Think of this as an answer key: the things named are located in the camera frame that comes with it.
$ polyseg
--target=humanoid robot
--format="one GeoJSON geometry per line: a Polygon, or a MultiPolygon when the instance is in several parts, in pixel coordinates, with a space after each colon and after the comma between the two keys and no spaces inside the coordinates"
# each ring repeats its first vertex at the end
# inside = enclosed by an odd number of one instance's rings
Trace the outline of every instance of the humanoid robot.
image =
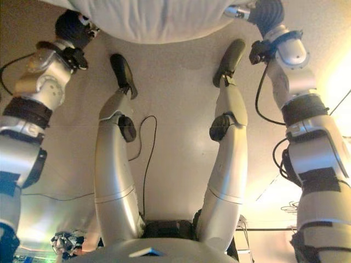
{"type": "MultiPolygon", "coordinates": [[[[258,26],[263,41],[252,45],[250,61],[267,64],[274,98],[282,112],[288,148],[280,170],[302,188],[293,245],[298,262],[351,261],[350,154],[316,92],[309,53],[300,31],[283,24],[280,0],[258,0],[252,8],[232,5],[226,15],[258,26]]],[[[67,11],[56,23],[57,39],[39,42],[26,73],[0,122],[0,237],[3,262],[11,262],[23,188],[39,180],[47,156],[40,145],[53,111],[65,97],[72,74],[88,65],[82,49],[97,28],[67,11]]],[[[236,262],[225,252],[240,216],[247,174],[247,114],[233,73],[245,44],[234,41],[213,77],[219,87],[212,140],[219,142],[202,209],[193,222],[155,226],[139,213],[126,144],[136,136],[129,105],[137,89],[118,54],[111,57],[119,89],[100,111],[95,152],[95,207],[105,248],[72,262],[236,262]],[[175,228],[176,233],[158,231],[175,228]]]]}

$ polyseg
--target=black wire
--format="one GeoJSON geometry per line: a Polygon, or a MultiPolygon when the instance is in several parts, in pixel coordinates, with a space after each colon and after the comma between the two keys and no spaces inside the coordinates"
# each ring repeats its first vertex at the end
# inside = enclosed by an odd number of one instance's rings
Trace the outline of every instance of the black wire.
{"type": "Polygon", "coordinates": [[[279,163],[276,161],[276,158],[275,158],[275,152],[276,152],[276,149],[279,147],[279,145],[281,145],[284,141],[286,141],[287,138],[284,138],[282,140],[280,140],[273,148],[273,152],[272,152],[272,157],[273,157],[273,161],[275,163],[275,165],[279,168],[279,170],[282,170],[284,173],[286,173],[285,170],[283,170],[283,168],[281,167],[281,165],[279,165],[279,163]]]}
{"type": "Polygon", "coordinates": [[[334,108],[334,110],[331,111],[331,113],[329,115],[332,115],[333,112],[335,112],[335,110],[339,107],[339,105],[344,101],[344,99],[346,99],[346,97],[351,93],[351,89],[349,90],[349,92],[342,98],[342,100],[338,103],[338,105],[336,105],[336,107],[334,108]]]}
{"type": "Polygon", "coordinates": [[[58,198],[55,198],[55,197],[44,195],[43,193],[24,193],[22,195],[23,196],[43,196],[43,197],[47,197],[47,198],[50,198],[50,199],[55,200],[55,201],[66,202],[66,201],[76,200],[76,199],[79,199],[79,198],[82,198],[82,197],[85,197],[85,196],[91,196],[93,194],[94,193],[86,193],[85,195],[77,196],[77,197],[69,198],[69,199],[58,199],[58,198]]]}
{"type": "Polygon", "coordinates": [[[5,70],[8,66],[10,66],[11,64],[13,64],[13,63],[15,63],[15,62],[17,62],[17,61],[20,61],[20,60],[22,60],[22,59],[26,59],[26,58],[28,58],[29,56],[33,55],[33,54],[34,54],[34,53],[31,53],[31,54],[28,54],[28,55],[25,55],[25,56],[21,56],[20,58],[14,59],[14,60],[8,62],[7,64],[5,64],[4,66],[2,66],[2,67],[0,68],[0,82],[1,82],[1,85],[2,85],[2,87],[4,88],[4,90],[6,90],[6,92],[7,92],[9,95],[12,96],[13,93],[6,87],[5,83],[4,83],[3,80],[2,80],[2,74],[3,74],[4,70],[5,70]]]}
{"type": "Polygon", "coordinates": [[[139,151],[138,151],[138,153],[133,157],[133,158],[131,158],[131,159],[129,159],[128,161],[133,161],[133,160],[135,160],[135,159],[137,159],[139,156],[140,156],[140,153],[141,153],[141,149],[142,149],[142,147],[143,147],[143,144],[141,143],[141,127],[143,126],[143,123],[148,119],[148,118],[150,118],[150,117],[154,117],[154,118],[156,118],[154,115],[149,115],[149,116],[146,116],[142,121],[141,121],[141,123],[140,123],[140,126],[139,126],[139,151]]]}
{"type": "MultiPolygon", "coordinates": [[[[151,161],[151,158],[152,158],[152,154],[154,152],[155,141],[156,141],[157,118],[154,115],[149,115],[149,116],[145,117],[142,120],[142,122],[141,122],[141,124],[139,126],[140,148],[139,148],[138,154],[135,157],[133,157],[132,159],[129,160],[129,161],[135,160],[135,159],[137,159],[140,156],[141,147],[142,147],[141,133],[140,133],[141,132],[141,127],[143,126],[143,123],[150,117],[155,119],[155,133],[154,133],[154,141],[152,143],[152,149],[151,149],[150,157],[149,157],[149,160],[148,160],[148,164],[146,166],[145,175],[144,175],[144,182],[143,182],[143,212],[144,212],[144,215],[145,215],[145,182],[146,182],[146,175],[148,173],[148,168],[149,168],[149,164],[150,164],[150,161],[151,161]]],[[[65,201],[76,200],[76,199],[79,199],[79,198],[82,198],[82,197],[85,197],[85,196],[90,196],[90,195],[93,195],[93,194],[95,194],[95,193],[86,193],[85,195],[77,196],[77,197],[69,198],[69,199],[58,199],[58,198],[55,198],[55,197],[44,195],[43,193],[24,193],[24,194],[22,194],[22,196],[43,196],[43,197],[47,197],[47,198],[50,198],[50,199],[55,200],[55,201],[65,202],[65,201]]]]}
{"type": "Polygon", "coordinates": [[[280,175],[285,178],[286,180],[289,180],[289,178],[287,177],[287,172],[285,172],[283,170],[283,160],[281,160],[280,166],[279,166],[279,173],[280,175]]]}
{"type": "Polygon", "coordinates": [[[149,168],[149,164],[152,158],[152,154],[154,152],[154,148],[155,148],[155,141],[156,141],[156,131],[157,131],[157,118],[154,115],[149,115],[147,116],[141,123],[143,123],[146,119],[153,117],[155,119],[155,132],[154,132],[154,142],[152,143],[152,149],[150,152],[150,157],[148,160],[148,164],[146,165],[146,170],[145,170],[145,174],[144,174],[144,182],[143,182],[143,215],[145,217],[145,182],[146,182],[146,175],[148,173],[148,168],[149,168]]]}
{"type": "Polygon", "coordinates": [[[277,121],[274,121],[274,120],[272,120],[272,119],[270,119],[270,118],[267,118],[266,116],[264,116],[263,114],[261,114],[261,112],[259,111],[259,108],[258,108],[258,99],[259,99],[259,95],[260,95],[260,93],[261,93],[261,89],[262,89],[262,85],[263,85],[264,78],[265,78],[265,76],[266,76],[266,74],[267,74],[268,65],[269,65],[269,63],[267,63],[267,65],[266,65],[266,67],[265,67],[265,69],[264,69],[264,71],[263,71],[263,74],[262,74],[262,77],[261,77],[261,81],[259,82],[258,89],[257,89],[257,92],[256,92],[256,99],[255,99],[255,101],[254,101],[254,106],[255,106],[255,109],[256,109],[257,114],[258,114],[261,118],[265,119],[265,120],[268,121],[268,122],[272,122],[272,123],[275,123],[275,124],[278,124],[278,125],[285,125],[284,122],[277,122],[277,121]]]}

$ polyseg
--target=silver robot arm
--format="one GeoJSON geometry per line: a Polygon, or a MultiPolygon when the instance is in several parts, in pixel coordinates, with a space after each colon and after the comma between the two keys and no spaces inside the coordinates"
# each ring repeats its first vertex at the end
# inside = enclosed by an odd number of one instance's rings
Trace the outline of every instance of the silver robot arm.
{"type": "Polygon", "coordinates": [[[302,188],[293,245],[298,262],[351,261],[351,157],[316,92],[309,53],[301,32],[282,23],[280,0],[258,0],[254,9],[232,6],[227,15],[256,24],[264,40],[255,42],[251,63],[268,63],[277,106],[286,124],[282,154],[289,180],[302,188]]]}
{"type": "Polygon", "coordinates": [[[98,29],[83,15],[67,11],[56,22],[57,39],[39,42],[12,101],[0,119],[0,253],[12,262],[19,240],[21,190],[39,180],[47,152],[40,145],[53,111],[65,99],[65,86],[86,69],[82,48],[98,29]]]}

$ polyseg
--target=white pillow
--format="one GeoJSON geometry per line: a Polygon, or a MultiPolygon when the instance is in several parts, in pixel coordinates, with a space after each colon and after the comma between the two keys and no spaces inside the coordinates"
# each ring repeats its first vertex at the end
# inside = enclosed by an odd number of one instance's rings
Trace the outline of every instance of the white pillow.
{"type": "Polygon", "coordinates": [[[79,11],[111,36],[160,44],[207,36],[233,21],[231,4],[252,0],[42,0],[79,11]]]}

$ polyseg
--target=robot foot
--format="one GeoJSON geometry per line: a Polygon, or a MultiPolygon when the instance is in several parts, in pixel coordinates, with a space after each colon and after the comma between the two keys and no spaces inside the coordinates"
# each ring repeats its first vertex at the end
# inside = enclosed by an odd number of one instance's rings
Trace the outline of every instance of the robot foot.
{"type": "Polygon", "coordinates": [[[232,77],[234,71],[244,53],[245,42],[242,39],[234,40],[220,62],[219,68],[213,77],[213,85],[219,88],[219,81],[222,75],[232,77]]]}
{"type": "Polygon", "coordinates": [[[138,95],[138,91],[135,88],[133,75],[127,60],[120,54],[113,54],[110,57],[110,62],[116,75],[118,86],[120,86],[120,89],[123,89],[125,93],[130,89],[132,92],[131,99],[134,99],[138,95]]]}

